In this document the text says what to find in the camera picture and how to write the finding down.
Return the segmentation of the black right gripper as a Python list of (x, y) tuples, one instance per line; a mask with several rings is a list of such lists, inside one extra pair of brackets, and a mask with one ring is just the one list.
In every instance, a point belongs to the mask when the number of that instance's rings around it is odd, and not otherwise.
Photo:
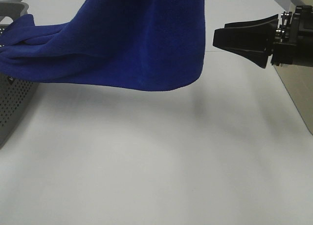
[[(313, 7), (296, 6), (294, 12), (278, 14), (254, 21), (232, 22), (214, 31), (213, 46), (242, 56), (265, 68), (271, 55), (272, 65), (313, 65)], [(256, 29), (277, 28), (273, 30)]]

